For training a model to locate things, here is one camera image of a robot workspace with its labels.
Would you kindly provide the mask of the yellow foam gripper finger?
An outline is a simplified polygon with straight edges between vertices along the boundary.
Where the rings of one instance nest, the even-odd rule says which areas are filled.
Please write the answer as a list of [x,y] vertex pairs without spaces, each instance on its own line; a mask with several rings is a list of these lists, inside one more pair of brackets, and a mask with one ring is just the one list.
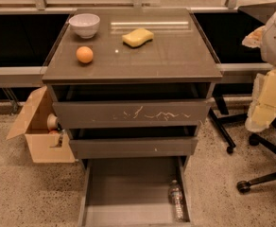
[[262,42],[262,35],[263,35],[264,28],[265,28],[264,26],[260,26],[255,30],[253,30],[253,32],[251,32],[243,39],[242,44],[245,47],[249,47],[249,48],[259,48]]
[[267,129],[276,118],[276,69],[258,74],[253,83],[252,102],[245,127],[259,132]]

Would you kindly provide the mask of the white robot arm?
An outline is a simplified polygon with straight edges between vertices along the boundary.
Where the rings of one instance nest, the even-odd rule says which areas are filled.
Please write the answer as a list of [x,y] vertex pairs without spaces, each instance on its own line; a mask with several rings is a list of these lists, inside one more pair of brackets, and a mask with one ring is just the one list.
[[259,48],[262,60],[273,66],[265,75],[258,74],[253,84],[245,127],[248,131],[259,132],[267,129],[276,118],[276,11],[264,26],[246,36],[242,44]]

